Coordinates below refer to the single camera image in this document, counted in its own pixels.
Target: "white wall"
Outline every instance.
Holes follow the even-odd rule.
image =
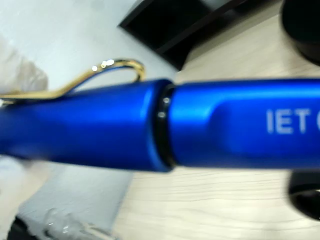
[[[45,70],[49,86],[63,85],[108,58],[135,58],[147,76],[172,78],[175,70],[117,25],[134,0],[0,1],[0,34]],[[130,81],[133,74],[101,75],[91,86]],[[53,178],[24,206],[21,215],[37,232],[45,212],[58,208],[110,227],[131,173],[52,164]]]

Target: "wooden table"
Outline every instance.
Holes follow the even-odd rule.
[[[279,17],[199,46],[177,83],[320,76],[281,31]],[[114,229],[124,240],[316,240],[320,223],[287,200],[286,170],[186,169],[136,173]]]

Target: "blue pen cap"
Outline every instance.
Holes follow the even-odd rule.
[[[177,86],[168,111],[168,132],[178,165],[319,169],[319,79]]]
[[[166,172],[153,120],[170,81],[135,82],[0,108],[0,154],[23,159]]]

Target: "black cup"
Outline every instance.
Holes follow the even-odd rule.
[[[320,221],[320,170],[296,170],[289,181],[289,200],[306,216]]]
[[[320,0],[284,1],[282,24],[302,55],[320,65]]]

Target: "gold pen clip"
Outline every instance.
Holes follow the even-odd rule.
[[[41,101],[56,99],[71,92],[76,87],[98,74],[121,68],[131,68],[135,70],[137,76],[134,82],[140,82],[145,78],[145,67],[140,62],[133,59],[109,59],[103,61],[101,64],[93,66],[92,69],[86,71],[81,76],[75,78],[73,81],[61,87],[60,89],[53,91],[12,92],[0,94],[0,99],[4,100],[5,104],[14,104],[17,101],[26,100]]]

